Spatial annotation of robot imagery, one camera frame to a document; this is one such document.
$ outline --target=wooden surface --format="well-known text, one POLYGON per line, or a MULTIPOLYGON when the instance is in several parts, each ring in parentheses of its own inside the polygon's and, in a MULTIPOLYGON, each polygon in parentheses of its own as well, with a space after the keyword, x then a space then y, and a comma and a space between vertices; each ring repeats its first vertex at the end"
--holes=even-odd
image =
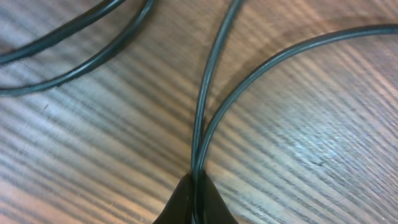
MULTIPOLYGON (((2 52, 100 0, 3 0, 2 52)), ((35 57, 1 85, 78 65, 142 1, 35 57)), ((163 0, 139 38, 94 72, 0 99, 0 223, 152 223, 189 170, 195 100, 229 1, 163 0)), ((229 35, 207 118, 266 58, 301 40, 397 22, 397 0, 248 0, 229 35)), ((207 170, 240 223, 398 223, 397 37, 331 44, 278 65, 222 120, 207 170)))

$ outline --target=wood grain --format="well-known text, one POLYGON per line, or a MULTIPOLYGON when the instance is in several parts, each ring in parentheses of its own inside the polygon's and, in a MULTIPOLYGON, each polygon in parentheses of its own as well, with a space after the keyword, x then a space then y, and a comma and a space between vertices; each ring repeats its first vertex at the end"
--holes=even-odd
MULTIPOLYGON (((100 0, 5 0, 0 50, 100 0)), ((78 65, 142 1, 0 69, 2 86, 78 65)), ((189 170, 201 73, 229 1, 160 1, 130 46, 61 87, 0 99, 0 223, 152 223, 189 170)), ((396 0, 248 0, 213 80, 209 119, 262 61, 309 37, 396 22, 396 0)), ((240 223, 398 223, 398 40, 338 42, 278 65, 222 120, 207 170, 240 223)))

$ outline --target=brown wooden surface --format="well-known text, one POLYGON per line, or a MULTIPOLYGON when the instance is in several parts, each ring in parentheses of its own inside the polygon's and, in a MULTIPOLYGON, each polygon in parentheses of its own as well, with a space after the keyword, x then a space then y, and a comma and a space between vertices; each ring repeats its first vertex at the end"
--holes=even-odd
MULTIPOLYGON (((2 52, 100 0, 3 0, 2 52)), ((112 39, 142 1, 35 57, 1 85, 67 71, 112 39)), ((203 67, 229 1, 163 0, 139 38, 94 72, 0 99, 0 223, 152 223, 188 171, 203 67)), ((206 116, 277 51, 335 30, 397 22, 397 0, 248 0, 222 54, 206 116)), ((298 55, 222 120, 207 170, 240 223, 398 223, 398 39, 298 55)))

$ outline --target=thin wire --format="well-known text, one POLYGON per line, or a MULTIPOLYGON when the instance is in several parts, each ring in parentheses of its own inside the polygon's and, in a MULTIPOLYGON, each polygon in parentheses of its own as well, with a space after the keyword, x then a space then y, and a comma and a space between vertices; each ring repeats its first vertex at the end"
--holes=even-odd
POLYGON ((9 63, 24 57, 30 57, 37 54, 55 44, 61 42, 63 39, 70 37, 74 33, 84 29, 88 25, 101 19, 103 16, 110 13, 113 9, 118 7, 125 0, 105 0, 97 4, 95 7, 86 11, 82 15, 72 19, 59 28, 51 31, 47 35, 25 45, 18 49, 7 53, 0 54, 0 65, 9 63))
POLYGON ((49 88, 60 86, 96 69, 100 65, 107 62, 109 59, 113 58, 127 43, 129 43, 138 34, 139 29, 142 27, 142 24, 146 21, 150 13, 153 11, 156 2, 157 0, 147 0, 141 7, 140 11, 130 20, 126 28, 124 28, 117 37, 115 37, 97 54, 95 54, 79 66, 71 69, 69 72, 64 73, 63 75, 60 75, 51 80, 44 81, 42 83, 22 87, 1 88, 0 96, 17 96, 37 91, 48 90, 49 88))
POLYGON ((195 173, 193 173, 194 179, 198 178, 198 176, 200 175, 200 170, 203 169, 208 146, 218 123, 227 112, 229 107, 233 104, 233 102, 239 97, 239 95, 258 77, 266 73, 272 67, 283 62, 284 60, 301 52, 313 49, 315 47, 319 47, 339 40, 347 40, 368 35, 383 34, 398 34, 398 24, 362 26, 321 35, 295 44, 275 54, 270 59, 263 62, 260 66, 254 69, 244 80, 242 80, 233 91, 229 93, 229 95, 224 99, 220 107, 217 109, 216 113, 213 115, 203 136, 203 141, 201 142, 199 155, 194 168, 195 173))
POLYGON ((211 48, 205 71, 203 72, 203 77, 200 84, 198 99, 197 99, 197 110, 195 113, 195 122, 193 125, 193 134, 192 134, 192 150, 191 150, 191 169, 194 168, 199 142, 201 141, 201 137, 203 134, 203 126, 204 126, 204 113, 206 108, 206 99, 207 94, 211 82, 211 78, 213 77, 215 68, 217 66, 218 58, 220 56, 221 50, 223 49, 226 37, 228 35, 228 31, 231 28, 233 18, 236 13, 239 11, 242 0, 234 0, 229 6, 229 10, 224 17, 224 21, 220 26, 217 37, 213 42, 213 46, 211 48))

